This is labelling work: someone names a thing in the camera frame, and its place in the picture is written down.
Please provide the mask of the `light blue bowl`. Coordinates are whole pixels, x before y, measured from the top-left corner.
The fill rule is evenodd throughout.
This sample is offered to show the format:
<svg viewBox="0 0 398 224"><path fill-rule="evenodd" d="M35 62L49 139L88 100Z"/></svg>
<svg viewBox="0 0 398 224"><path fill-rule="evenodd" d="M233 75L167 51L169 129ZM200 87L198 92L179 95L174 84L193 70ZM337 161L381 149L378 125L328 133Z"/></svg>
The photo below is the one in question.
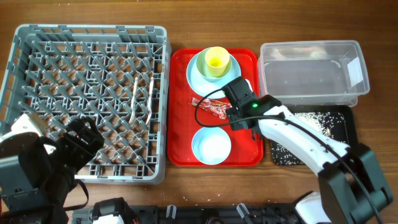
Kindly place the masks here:
<svg viewBox="0 0 398 224"><path fill-rule="evenodd" d="M201 128L192 138L192 152L201 163L214 166L224 162L231 153L231 140L221 128Z"/></svg>

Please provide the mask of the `white plastic spoon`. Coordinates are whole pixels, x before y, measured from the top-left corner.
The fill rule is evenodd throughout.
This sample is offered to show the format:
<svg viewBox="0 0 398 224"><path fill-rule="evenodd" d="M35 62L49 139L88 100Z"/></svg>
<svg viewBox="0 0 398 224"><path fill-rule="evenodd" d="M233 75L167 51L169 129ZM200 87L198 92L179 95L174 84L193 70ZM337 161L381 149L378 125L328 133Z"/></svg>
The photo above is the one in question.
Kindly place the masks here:
<svg viewBox="0 0 398 224"><path fill-rule="evenodd" d="M138 81L139 81L139 77L136 77L134 79L134 86L133 86L133 91L132 91L131 116L129 119L129 124L132 124L134 122L134 118L135 118L135 113L136 113L135 103L136 103L136 96L137 96L137 90L138 90Z"/></svg>

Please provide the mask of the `rice and food scraps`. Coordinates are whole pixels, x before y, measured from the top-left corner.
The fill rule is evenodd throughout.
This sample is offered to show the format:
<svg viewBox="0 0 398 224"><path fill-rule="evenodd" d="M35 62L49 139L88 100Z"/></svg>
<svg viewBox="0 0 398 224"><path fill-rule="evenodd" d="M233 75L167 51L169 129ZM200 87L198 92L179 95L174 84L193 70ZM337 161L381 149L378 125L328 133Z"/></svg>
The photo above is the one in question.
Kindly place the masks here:
<svg viewBox="0 0 398 224"><path fill-rule="evenodd" d="M294 114L299 120L323 135L348 144L345 119L340 112L306 112ZM270 141L271 158L278 166L296 166L304 163L279 143Z"/></svg>

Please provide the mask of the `white plastic fork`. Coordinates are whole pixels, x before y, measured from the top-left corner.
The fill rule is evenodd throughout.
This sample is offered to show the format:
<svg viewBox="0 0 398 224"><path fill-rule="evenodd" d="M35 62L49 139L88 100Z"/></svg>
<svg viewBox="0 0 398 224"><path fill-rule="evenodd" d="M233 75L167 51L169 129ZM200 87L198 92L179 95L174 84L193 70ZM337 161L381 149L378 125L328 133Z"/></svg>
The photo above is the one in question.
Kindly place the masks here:
<svg viewBox="0 0 398 224"><path fill-rule="evenodd" d="M154 89L154 77L150 78L150 83L149 83L149 97L147 101L147 119L146 119L146 126L149 125L151 116L152 116L152 95L153 95L153 89Z"/></svg>

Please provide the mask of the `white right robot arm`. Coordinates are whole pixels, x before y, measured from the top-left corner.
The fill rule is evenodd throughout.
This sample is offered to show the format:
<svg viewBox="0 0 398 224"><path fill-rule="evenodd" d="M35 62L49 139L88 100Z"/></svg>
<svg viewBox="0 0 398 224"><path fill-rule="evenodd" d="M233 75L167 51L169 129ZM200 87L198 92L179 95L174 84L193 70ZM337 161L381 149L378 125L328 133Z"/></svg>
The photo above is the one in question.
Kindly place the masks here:
<svg viewBox="0 0 398 224"><path fill-rule="evenodd" d="M373 150L329 138L297 119L280 101L255 94L226 96L227 111L239 128L256 128L304 162L318 177L319 195L299 214L324 213L332 223L366 223L393 201L391 190Z"/></svg>

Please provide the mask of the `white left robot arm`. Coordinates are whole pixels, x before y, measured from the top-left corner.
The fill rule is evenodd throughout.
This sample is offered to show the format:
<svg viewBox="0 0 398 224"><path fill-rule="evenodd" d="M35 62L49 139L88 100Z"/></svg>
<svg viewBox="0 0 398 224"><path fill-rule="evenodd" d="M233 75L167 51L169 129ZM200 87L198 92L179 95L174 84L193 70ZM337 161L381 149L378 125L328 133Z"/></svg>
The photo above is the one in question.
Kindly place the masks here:
<svg viewBox="0 0 398 224"><path fill-rule="evenodd" d="M75 174L104 145L89 117L73 119L57 140L45 136L47 123L36 113L20 116L1 136L1 200L7 212L1 223L67 223L66 197L77 185L88 189Z"/></svg>

